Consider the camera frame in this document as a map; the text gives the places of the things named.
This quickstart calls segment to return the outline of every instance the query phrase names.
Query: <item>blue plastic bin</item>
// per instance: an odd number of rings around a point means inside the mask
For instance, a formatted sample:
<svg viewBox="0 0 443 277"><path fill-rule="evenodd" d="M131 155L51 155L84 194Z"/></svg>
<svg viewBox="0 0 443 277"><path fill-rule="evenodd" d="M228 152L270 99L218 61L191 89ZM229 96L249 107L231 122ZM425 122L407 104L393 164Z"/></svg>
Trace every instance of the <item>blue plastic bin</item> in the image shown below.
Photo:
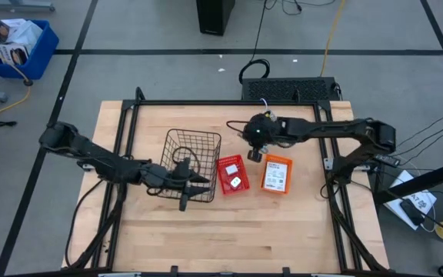
<svg viewBox="0 0 443 277"><path fill-rule="evenodd" d="M16 65L29 79L38 80L44 75L45 68L58 46L59 38L52 31L49 22L46 20L32 20L42 29L40 38L38 38L35 47L24 65ZM0 76L3 78L23 78L11 66L5 65L0 59Z"/></svg>

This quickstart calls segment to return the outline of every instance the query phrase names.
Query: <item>black wire basket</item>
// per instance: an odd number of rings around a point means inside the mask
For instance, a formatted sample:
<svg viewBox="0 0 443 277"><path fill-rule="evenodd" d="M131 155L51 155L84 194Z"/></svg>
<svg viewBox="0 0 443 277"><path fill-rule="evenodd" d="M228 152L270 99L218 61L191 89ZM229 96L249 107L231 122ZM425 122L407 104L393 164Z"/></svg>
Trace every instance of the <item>black wire basket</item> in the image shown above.
<svg viewBox="0 0 443 277"><path fill-rule="evenodd" d="M189 157L191 158L189 168L197 172L198 162L191 151L189 151L189 149L191 149L196 154L200 163L199 175L210 180L209 183L188 182L188 186L209 188L207 192L193 196L189 201L213 201L216 186L216 160L218 160L220 156L221 143L222 137L217 133L175 128L168 130L160 164L166 167L167 170L171 171L176 166L174 161L180 162L184 158ZM157 196L168 199L180 199L181 193L175 190L164 189L159 192Z"/></svg>

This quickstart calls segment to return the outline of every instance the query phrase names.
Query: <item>orange container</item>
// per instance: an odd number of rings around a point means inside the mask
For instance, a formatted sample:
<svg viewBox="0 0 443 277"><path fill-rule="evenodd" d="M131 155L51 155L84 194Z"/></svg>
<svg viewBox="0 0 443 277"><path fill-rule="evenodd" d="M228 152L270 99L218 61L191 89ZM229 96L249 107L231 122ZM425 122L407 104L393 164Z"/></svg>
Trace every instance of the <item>orange container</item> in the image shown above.
<svg viewBox="0 0 443 277"><path fill-rule="evenodd" d="M266 177L266 171L268 170L268 162L273 162L281 165L286 165L286 178L285 178L285 190L277 190L277 189L268 189L265 187L265 177ZM291 165L292 161L291 159L283 158L277 155L266 155L266 161L265 161L265 172L262 175L261 180L261 189L264 189L268 192L274 192L279 194L288 194L290 192L290 181L291 181Z"/></svg>

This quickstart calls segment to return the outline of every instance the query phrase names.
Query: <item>wooden tabletop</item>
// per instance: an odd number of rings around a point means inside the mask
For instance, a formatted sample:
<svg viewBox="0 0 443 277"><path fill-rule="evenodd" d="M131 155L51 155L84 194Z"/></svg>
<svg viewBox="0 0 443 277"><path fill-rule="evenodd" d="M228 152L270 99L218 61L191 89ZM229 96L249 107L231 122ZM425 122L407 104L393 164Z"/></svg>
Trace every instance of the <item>wooden tabletop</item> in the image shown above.
<svg viewBox="0 0 443 277"><path fill-rule="evenodd" d="M114 146L121 104L103 102L98 115L93 142L109 150ZM332 102L331 106L335 120L353 119L349 102ZM273 106L271 110L278 116L315 120L312 107ZM220 157L245 157L250 147L225 122L246 121L259 112L263 112L262 106L143 105L132 154L135 159L159 163L167 131L183 128L217 132L221 135ZM123 138L124 151L127 134ZM341 154L347 155L358 147L358 142L340 138L338 145ZM213 202L189 202L186 212L178 210L178 200L151 197L143 185L130 185L114 271L168 272L172 265L178 265L180 272L281 272L285 266L294 273L339 272L329 205L319 195L325 179L318 140L311 139L291 149L270 147L269 151L293 160L289 195L261 190L258 186L264 162L246 158L249 191L225 196L217 184ZM364 172L355 172L353 180L368 185ZM95 172L86 172L80 198L96 182ZM105 185L96 189L78 212L69 251L72 261L97 232L104 190ZM371 193L349 185L348 195L359 238L388 267ZM348 267L353 268L344 233L343 241ZM102 252L107 251L108 239L102 246Z"/></svg>

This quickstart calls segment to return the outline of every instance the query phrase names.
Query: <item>concrete floor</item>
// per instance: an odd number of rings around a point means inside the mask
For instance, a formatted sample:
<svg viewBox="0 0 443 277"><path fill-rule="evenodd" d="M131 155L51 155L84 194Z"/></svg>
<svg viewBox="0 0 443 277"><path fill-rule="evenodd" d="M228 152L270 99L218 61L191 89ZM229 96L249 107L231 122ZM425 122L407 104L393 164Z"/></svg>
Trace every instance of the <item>concrete floor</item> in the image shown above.
<svg viewBox="0 0 443 277"><path fill-rule="evenodd" d="M58 48L69 50L76 46L91 2L54 0L54 13L0 11L0 19L49 20L61 39ZM443 32L443 1L428 0L428 4ZM252 48L261 5L260 0L237 1L225 35L215 37L199 33L194 0L98 0L83 49ZM323 49L338 6L339 1L323 7L303 5L301 15L288 16L276 5L266 12L259 48ZM441 50L419 0L347 1L331 48ZM316 76L322 61L321 55L258 57L271 62L271 77ZM100 102L132 98L138 85L148 99L240 99L238 72L249 59L250 55L168 52L80 55L59 120L92 136ZM14 128L0 128L0 254L38 151L38 137L70 60L71 55L54 55L44 77L32 87L30 99L0 114L0 121L18 121ZM260 70L251 68L246 76L258 77ZM443 116L443 55L331 55L325 75L340 83L356 117L393 125L399 141ZM25 87L20 81L0 78L0 91L15 102L25 94ZM442 127L443 121L431 133ZM443 139L414 163L427 169L442 166ZM59 269L81 179L82 171L74 162L45 157L7 274ZM393 269L436 275L436 268L443 264L443 244L411 230L398 233L397 219L392 217L379 219Z"/></svg>

